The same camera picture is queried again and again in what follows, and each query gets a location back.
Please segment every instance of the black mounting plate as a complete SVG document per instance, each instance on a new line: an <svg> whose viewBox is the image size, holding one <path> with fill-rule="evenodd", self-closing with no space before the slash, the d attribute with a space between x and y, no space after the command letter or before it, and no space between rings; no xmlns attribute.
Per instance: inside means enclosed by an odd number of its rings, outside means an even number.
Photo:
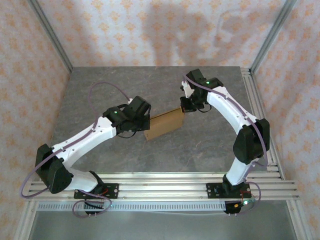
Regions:
<svg viewBox="0 0 320 240"><path fill-rule="evenodd" d="M108 191L103 194L102 196L107 197L109 199L117 199L119 193L119 183L104 183L103 188L104 190L108 189ZM73 195L74 199L96 199L95 196L87 195L81 191L74 191Z"/></svg>
<svg viewBox="0 0 320 240"><path fill-rule="evenodd" d="M249 184L243 184L241 188L237 189L236 191L230 192L228 195L224 193L225 191L223 191L222 182L207 183L205 187L208 199L241 199L241 192L244 192L244 199L251 198L251 190Z"/></svg>

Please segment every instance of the gray tabletop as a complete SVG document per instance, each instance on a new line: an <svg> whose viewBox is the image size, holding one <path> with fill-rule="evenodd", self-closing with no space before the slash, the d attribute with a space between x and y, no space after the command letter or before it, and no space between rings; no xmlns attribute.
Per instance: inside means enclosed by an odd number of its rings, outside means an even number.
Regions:
<svg viewBox="0 0 320 240"><path fill-rule="evenodd" d="M87 96L99 81L117 84L130 98L141 96L151 116L178 108L182 75L199 68L206 78L217 77L229 93L251 112L247 92L236 66L76 67L62 102L51 144L60 143L93 123ZM92 103L102 114L125 104L117 89L99 85ZM234 160L236 134L214 108L207 113L186 113L181 128L147 141L143 132L129 139L114 137L81 157L73 167L97 173L119 172L226 172Z"/></svg>

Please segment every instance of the brown cardboard box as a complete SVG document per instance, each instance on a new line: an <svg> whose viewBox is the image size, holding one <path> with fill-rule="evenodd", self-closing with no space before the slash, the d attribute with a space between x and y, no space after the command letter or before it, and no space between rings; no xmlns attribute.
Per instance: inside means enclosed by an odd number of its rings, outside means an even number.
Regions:
<svg viewBox="0 0 320 240"><path fill-rule="evenodd" d="M151 140L181 128L184 118L185 114L181 107L153 116L150 118L150 130L145 130L144 136L147 140Z"/></svg>

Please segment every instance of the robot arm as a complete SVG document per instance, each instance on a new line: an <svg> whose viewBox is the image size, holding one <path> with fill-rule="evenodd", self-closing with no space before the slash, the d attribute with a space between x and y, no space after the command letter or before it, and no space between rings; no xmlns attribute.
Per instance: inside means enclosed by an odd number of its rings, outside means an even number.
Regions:
<svg viewBox="0 0 320 240"><path fill-rule="evenodd" d="M151 105L142 97L136 96L129 104L109 108L97 119L96 124L90 125L68 140L52 147L47 144L40 146L36 155L36 166L47 156L60 151L36 173L53 194L65 189L100 194L103 182L98 175L93 171L73 169L72 165L97 145L120 133L148 130L150 110Z"/></svg>
<svg viewBox="0 0 320 240"><path fill-rule="evenodd" d="M181 89L185 93L185 96L180 98L182 110L195 112L203 109L204 104L211 105L223 115L237 134L233 145L235 158L223 179L228 192L234 189L233 186L244 182L252 162L258 161L263 156L263 147L252 123L261 133L266 150L269 150L270 144L270 125L266 119L258 120L246 111L217 78L207 80L199 69L189 72L186 76L198 85L214 89L215 93L208 92L191 82L189 84L187 81L182 81Z"/></svg>

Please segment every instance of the floral wall pattern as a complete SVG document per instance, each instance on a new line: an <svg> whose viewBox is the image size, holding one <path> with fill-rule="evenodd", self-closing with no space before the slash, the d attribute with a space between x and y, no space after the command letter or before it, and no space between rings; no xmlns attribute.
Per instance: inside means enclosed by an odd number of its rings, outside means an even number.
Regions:
<svg viewBox="0 0 320 240"><path fill-rule="evenodd" d="M24 206L20 184L51 139L69 73L26 0L0 1L0 239Z"/></svg>
<svg viewBox="0 0 320 240"><path fill-rule="evenodd" d="M320 236L320 4L300 0L256 74L288 179Z"/></svg>
<svg viewBox="0 0 320 240"><path fill-rule="evenodd" d="M250 67L284 0L40 0L75 67Z"/></svg>

